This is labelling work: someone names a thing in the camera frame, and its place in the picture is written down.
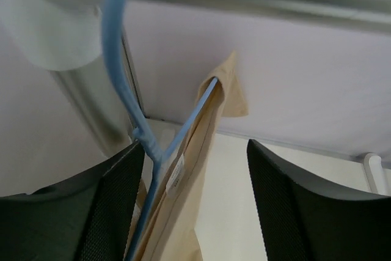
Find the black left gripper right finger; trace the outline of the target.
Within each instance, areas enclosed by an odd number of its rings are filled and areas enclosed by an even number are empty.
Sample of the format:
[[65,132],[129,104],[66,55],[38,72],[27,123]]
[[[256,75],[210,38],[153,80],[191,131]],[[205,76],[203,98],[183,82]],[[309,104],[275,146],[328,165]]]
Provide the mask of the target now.
[[247,162],[268,260],[389,260],[390,197],[334,183],[256,140]]

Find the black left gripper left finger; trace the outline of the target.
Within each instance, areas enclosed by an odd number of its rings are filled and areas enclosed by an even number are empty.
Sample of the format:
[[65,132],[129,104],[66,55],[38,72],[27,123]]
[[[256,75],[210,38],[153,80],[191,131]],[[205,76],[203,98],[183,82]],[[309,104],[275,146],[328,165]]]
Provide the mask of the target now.
[[1,260],[123,260],[144,165],[135,142],[32,194],[1,198]]

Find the beige tank top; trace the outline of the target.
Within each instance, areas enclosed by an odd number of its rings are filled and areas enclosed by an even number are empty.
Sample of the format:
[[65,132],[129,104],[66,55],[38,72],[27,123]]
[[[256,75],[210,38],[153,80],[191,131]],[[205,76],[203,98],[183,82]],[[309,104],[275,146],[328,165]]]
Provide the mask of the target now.
[[206,164],[221,118],[248,115],[232,52],[199,87],[202,96],[217,79],[196,115],[176,158],[169,165],[152,203],[141,237],[125,260],[202,260],[195,232],[205,182]]

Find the light blue hanger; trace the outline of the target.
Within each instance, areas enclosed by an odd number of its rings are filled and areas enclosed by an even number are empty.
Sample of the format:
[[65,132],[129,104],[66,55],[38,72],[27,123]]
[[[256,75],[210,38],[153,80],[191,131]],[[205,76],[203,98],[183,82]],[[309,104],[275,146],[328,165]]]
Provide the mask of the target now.
[[159,187],[161,166],[167,162],[178,144],[185,138],[190,126],[193,122],[195,122],[196,117],[200,114],[207,99],[217,85],[217,78],[214,77],[211,79],[187,121],[183,124],[182,128],[174,137],[168,148],[163,150],[158,144],[158,141],[156,140],[155,135],[153,134],[152,129],[150,128],[143,112],[141,111],[139,103],[133,94],[126,77],[122,58],[120,57],[125,4],[126,0],[103,1],[101,44],[104,64],[106,66],[109,79],[111,80],[111,83],[126,110],[135,121],[136,128],[133,131],[134,137],[141,143],[145,153],[153,162],[151,184],[147,197],[145,198],[144,205],[141,208],[141,215],[136,224],[128,252],[125,256],[126,260],[134,260],[137,246],[141,241],[142,233],[146,226],[147,218],[150,216],[152,211],[153,200]]

